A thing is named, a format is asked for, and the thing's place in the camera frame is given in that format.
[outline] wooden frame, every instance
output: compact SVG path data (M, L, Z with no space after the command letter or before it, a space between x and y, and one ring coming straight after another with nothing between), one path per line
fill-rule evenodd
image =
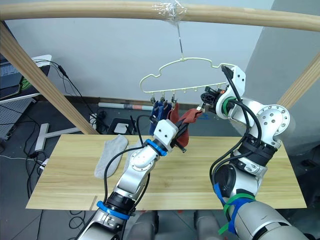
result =
M320 32L320 16L242 7L186 4L182 21L253 25ZM1 5L0 20L37 18L125 18L165 20L165 6L145 1L53 1ZM18 42L0 24L0 52L84 134L97 134L63 94L37 68ZM320 54L290 86L278 104L291 108L320 77Z

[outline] blue ring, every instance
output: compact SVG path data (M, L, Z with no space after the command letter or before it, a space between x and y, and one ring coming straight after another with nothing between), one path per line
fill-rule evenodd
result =
M97 207L99 207L102 211L108 213L108 214L111 214L112 216L115 216L117 218L120 218L120 219L124 219L124 220L128 220L130 218L129 215L126 215L126 214L123 214L123 213L120 213L120 212L117 212L117 211L114 211L114 210L111 210L110 208L107 208L104 203L102 201L98 201L96 203Z
M167 152L166 151L163 151L161 147L159 147L157 144L155 144L153 141L151 141L150 139L147 139L146 142L148 144L150 144L152 147L154 147L159 153L161 156L166 156L167 155Z

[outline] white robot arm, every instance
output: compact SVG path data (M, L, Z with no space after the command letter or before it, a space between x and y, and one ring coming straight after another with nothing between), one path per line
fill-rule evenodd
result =
M212 164L209 173L229 220L226 228L240 240L307 240L275 209L255 200L267 163L295 128L294 119L283 106L263 105L241 97L246 75L239 67L223 66L222 71L229 86L217 90L206 87L198 110L229 119L244 134L238 144Z
M176 140L186 131L188 125L183 121L173 124L168 119L157 123L154 140L147 139L141 149L137 149L131 155L129 166L113 188L113 192L108 198L105 194L104 200L97 203L99 209L79 233L77 240L122 239L123 235L119 233L123 233L127 220L136 210L148 185L150 172L160 156L166 156L174 146L179 147L183 152L186 151ZM105 188L107 169L108 166L104 173Z

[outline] wooden table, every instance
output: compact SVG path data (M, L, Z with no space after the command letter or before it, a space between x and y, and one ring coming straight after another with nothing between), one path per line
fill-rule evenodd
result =
M27 209L95 210L104 198L104 183L95 178L94 170L104 142L114 135L61 135L51 154ZM138 136L126 136L129 145ZM175 148L162 157L151 172L149 187L137 206L138 210L222 209L209 180L209 168L238 137L190 137L187 152ZM111 177L111 193L124 168L127 155ZM276 209L305 208L306 203L296 176L282 146L269 162L258 201Z

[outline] white hanger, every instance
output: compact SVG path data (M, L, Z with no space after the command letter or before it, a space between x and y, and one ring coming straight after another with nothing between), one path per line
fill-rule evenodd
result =
M219 86L219 85L222 85L222 84L226 84L226 82L218 82L218 83L212 83L212 84L206 84L206 85L199 85L199 86L189 86L189 87L181 87L181 88L171 88L171 89L163 89L163 90L151 90L151 91L145 91L143 90L142 88L142 83L150 78L150 77L154 77L154 78L159 78L161 75L162 75L162 70L172 64L176 64L176 63L180 63L180 62L185 62L185 61L188 61L188 60L201 60L201 61L207 61L210 63L210 67L213 68L213 69L218 69L220 68L222 65L226 65L226 66L232 66L232 67L236 67L236 65L234 64L231 64L231 63L220 63L218 66L215 66L213 65L213 62L210 60L210 59L207 59L207 58L202 58L202 57L184 57L182 55L182 58L180 58L179 60L176 60L176 61L172 61L172 62L169 62L163 66L161 66L159 68L159 74L158 75L155 75L153 73L150 73L148 75L146 75L145 77L143 77L141 80L140 80L140 83L139 83L139 86L140 86L140 89L146 93L146 94L152 94L154 95L154 93L162 93L164 94L164 92L175 92L175 91L184 91L186 92L188 89L194 89L194 91L197 91L198 88L204 88L204 87L207 87L207 86Z

